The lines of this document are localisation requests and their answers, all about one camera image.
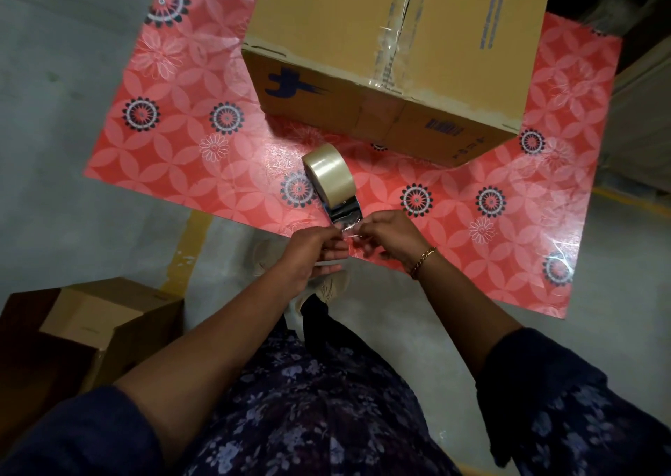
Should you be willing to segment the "open empty cardboard box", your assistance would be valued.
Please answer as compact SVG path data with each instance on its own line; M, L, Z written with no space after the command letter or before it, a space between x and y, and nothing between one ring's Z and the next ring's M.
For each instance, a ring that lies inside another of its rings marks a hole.
M0 456L56 404L180 336L183 308L123 277L11 294L0 312Z

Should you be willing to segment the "tape dispenser with clear tape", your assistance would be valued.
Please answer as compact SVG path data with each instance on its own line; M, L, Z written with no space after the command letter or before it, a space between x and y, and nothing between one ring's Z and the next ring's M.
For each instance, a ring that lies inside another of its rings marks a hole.
M331 224L345 237L352 237L363 215L356 184L344 158L334 145L325 143L303 155L302 161Z

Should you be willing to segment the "red floral patterned table cover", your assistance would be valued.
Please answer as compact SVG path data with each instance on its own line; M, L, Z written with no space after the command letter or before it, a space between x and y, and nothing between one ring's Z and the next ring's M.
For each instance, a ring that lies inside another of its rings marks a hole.
M565 318L620 38L546 14L521 133L449 169L263 114L241 54L256 0L152 0L85 175L280 235L327 218L301 157L346 161L491 299Z

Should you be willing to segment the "dark floral dress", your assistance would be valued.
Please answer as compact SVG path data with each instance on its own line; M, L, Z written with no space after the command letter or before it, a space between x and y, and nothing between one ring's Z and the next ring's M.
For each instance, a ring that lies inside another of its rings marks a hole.
M115 387L57 405L0 476L458 476L407 383L345 329L317 357L278 322L169 469ZM671 430L537 330L504 337L476 379L495 463L522 476L671 476Z

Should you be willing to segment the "beige shoe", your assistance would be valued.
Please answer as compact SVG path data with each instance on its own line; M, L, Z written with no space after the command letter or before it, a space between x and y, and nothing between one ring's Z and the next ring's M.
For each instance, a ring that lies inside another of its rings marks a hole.
M344 269L340 270L326 275L316 286L314 294L324 304L331 305L348 289L349 282L349 272Z

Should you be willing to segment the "person's right hand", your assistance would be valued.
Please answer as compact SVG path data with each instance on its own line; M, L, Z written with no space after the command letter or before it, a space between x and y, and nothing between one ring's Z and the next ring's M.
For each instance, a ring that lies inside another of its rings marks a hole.
M373 214L390 214L390 259L398 261L415 277L426 258L435 251L404 211L384 210Z

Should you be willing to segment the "person's left forearm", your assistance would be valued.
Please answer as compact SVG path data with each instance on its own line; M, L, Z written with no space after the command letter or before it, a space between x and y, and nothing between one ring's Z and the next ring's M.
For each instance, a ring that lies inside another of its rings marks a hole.
M313 265L280 259L219 311L115 382L152 427L165 465L195 439L312 272Z

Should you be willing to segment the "person's left hand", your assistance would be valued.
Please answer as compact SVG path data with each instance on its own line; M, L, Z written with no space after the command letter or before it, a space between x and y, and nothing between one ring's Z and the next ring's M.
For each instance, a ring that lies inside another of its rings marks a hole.
M302 292L310 279L340 270L340 264L324 262L347 259L349 245L317 245L313 240L313 227L295 232L276 263L287 290L294 297Z

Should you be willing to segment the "person's right forearm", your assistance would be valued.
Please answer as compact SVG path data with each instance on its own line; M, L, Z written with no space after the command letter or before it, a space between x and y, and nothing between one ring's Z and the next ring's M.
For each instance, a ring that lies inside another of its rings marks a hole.
M474 379L492 349L523 328L436 250L415 278Z

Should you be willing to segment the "large taped cardboard box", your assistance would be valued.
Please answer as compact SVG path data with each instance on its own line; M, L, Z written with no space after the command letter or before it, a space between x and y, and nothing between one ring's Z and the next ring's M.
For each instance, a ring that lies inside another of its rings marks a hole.
M522 127L548 0L256 0L261 109L457 167Z

